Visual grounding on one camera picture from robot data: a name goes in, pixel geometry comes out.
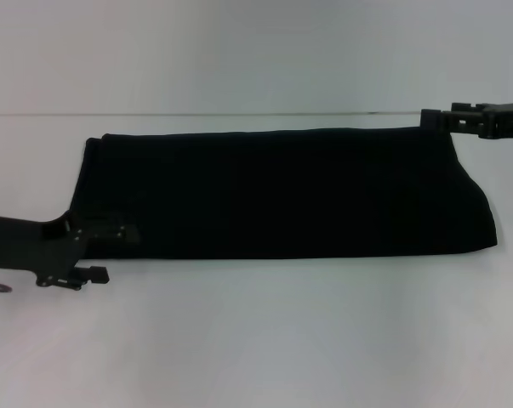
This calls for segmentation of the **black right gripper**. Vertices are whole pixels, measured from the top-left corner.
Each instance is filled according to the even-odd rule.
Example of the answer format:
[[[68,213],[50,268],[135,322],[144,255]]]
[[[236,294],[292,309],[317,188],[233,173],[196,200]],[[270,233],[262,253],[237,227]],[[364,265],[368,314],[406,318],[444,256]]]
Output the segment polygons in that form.
[[[420,127],[438,133],[480,135],[481,139],[513,139],[513,103],[452,103],[451,110],[422,110]]]

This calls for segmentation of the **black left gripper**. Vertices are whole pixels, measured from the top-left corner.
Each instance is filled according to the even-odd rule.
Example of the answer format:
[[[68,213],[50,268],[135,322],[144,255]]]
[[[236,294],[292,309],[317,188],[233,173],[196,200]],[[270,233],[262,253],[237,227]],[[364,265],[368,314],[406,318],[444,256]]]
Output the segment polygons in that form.
[[[78,219],[65,213],[47,222],[0,217],[0,269],[32,272],[38,286],[58,286],[79,291],[87,283],[107,284],[107,268],[77,267],[85,242],[139,244],[135,224],[123,216],[90,214]]]

